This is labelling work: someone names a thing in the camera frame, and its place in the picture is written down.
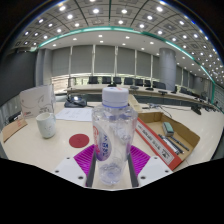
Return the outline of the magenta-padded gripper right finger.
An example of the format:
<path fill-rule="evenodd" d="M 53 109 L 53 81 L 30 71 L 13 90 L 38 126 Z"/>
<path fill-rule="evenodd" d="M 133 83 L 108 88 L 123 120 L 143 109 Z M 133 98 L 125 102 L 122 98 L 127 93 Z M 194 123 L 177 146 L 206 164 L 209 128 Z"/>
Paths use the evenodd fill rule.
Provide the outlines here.
<path fill-rule="evenodd" d="M 158 157 L 149 156 L 132 146 L 128 157 L 132 187 L 143 187 L 172 174 L 172 170 Z"/>

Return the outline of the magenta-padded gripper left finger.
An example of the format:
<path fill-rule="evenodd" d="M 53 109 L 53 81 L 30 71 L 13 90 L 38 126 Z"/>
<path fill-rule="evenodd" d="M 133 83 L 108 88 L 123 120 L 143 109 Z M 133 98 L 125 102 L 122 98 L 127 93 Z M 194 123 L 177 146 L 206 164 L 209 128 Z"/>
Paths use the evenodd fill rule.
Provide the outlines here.
<path fill-rule="evenodd" d="M 81 187 L 92 187 L 96 156 L 91 145 L 73 157 L 66 157 L 53 170 L 53 173 Z"/>

